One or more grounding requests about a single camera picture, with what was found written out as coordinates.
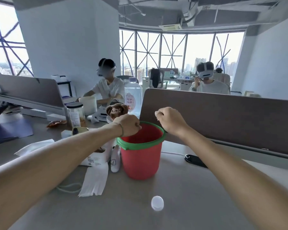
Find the glass jar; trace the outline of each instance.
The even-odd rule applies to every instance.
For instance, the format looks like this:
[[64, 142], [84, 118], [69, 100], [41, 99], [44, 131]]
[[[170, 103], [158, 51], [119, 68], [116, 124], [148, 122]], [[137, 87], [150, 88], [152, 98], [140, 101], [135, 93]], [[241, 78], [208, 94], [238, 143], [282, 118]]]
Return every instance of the glass jar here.
[[66, 104], [72, 127], [86, 127], [83, 104], [71, 102]]

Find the air conditioner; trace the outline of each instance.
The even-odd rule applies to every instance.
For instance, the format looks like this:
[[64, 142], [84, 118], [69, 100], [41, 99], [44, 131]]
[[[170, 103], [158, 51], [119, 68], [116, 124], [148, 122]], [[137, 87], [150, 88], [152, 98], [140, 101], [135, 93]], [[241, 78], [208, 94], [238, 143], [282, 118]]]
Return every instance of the air conditioner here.
[[163, 31], [175, 31], [175, 30], [181, 30], [182, 26], [180, 23], [177, 24], [170, 24], [170, 25], [160, 25], [159, 26]]

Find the plush toy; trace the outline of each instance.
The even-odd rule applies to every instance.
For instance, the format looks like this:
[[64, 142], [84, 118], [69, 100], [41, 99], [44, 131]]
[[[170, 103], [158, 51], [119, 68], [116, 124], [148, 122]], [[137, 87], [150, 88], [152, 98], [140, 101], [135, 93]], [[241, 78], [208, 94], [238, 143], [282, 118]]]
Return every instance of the plush toy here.
[[122, 103], [116, 103], [114, 105], [108, 106], [106, 108], [106, 113], [111, 117], [112, 120], [114, 120], [116, 117], [127, 114], [128, 106]]

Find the man wearing vr headset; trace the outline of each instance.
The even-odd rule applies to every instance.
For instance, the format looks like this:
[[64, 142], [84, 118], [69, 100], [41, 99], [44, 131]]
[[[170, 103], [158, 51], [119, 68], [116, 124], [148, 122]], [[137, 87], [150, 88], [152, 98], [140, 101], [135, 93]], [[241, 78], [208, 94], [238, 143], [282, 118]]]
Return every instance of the man wearing vr headset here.
[[125, 95], [125, 84], [121, 79], [114, 76], [116, 69], [114, 61], [102, 58], [98, 66], [99, 68], [96, 73], [99, 77], [102, 77], [102, 79], [97, 82], [92, 90], [85, 93], [84, 97], [100, 93], [102, 99], [97, 100], [98, 104], [106, 104], [112, 98], [123, 101]]
[[189, 91], [230, 94], [228, 85], [211, 78], [214, 73], [214, 64], [212, 62], [199, 63], [196, 70], [198, 72], [198, 77], [195, 78]]

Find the green rim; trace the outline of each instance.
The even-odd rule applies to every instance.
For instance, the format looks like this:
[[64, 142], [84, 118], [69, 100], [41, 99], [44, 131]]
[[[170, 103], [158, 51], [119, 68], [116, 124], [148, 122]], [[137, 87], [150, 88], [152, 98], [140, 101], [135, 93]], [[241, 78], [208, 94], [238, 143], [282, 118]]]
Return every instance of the green rim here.
[[147, 142], [147, 143], [128, 143], [126, 141], [123, 141], [122, 138], [116, 138], [117, 144], [124, 150], [140, 150], [140, 149], [146, 149], [146, 148], [150, 148], [153, 147], [157, 144], [160, 144], [161, 142], [164, 141], [165, 139], [165, 131], [163, 130], [163, 128], [159, 127], [156, 124], [150, 123], [150, 122], [145, 122], [145, 121], [140, 121], [140, 123], [146, 123], [149, 125], [153, 125], [154, 127], [157, 127], [158, 129], [160, 129], [160, 131], [162, 131], [162, 136], [159, 139], [156, 139], [154, 141], [151, 142]]

